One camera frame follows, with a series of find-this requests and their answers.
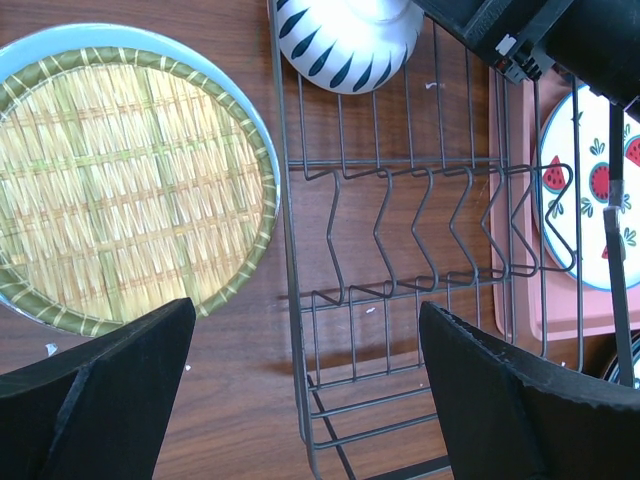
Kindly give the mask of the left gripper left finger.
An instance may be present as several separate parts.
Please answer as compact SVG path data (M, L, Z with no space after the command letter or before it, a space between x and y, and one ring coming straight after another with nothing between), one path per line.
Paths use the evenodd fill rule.
M196 312L170 303L1 376L4 479L149 479Z

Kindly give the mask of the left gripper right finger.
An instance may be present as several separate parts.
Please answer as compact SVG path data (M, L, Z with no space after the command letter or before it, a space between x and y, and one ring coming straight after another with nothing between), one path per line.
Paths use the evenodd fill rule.
M639 393L520 349L433 302L421 347L457 479L636 479Z

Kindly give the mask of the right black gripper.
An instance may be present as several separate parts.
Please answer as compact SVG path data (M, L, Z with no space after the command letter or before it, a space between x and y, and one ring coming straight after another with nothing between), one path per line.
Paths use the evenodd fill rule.
M639 113L637 1L415 1L427 17L465 45L505 35L533 42L595 93Z

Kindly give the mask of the white bowl orange rim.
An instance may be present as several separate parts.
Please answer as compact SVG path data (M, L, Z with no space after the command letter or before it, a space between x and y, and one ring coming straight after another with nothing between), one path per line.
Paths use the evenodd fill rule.
M314 85L359 95L388 82L409 60L424 25L410 0L277 1L276 35L284 57Z

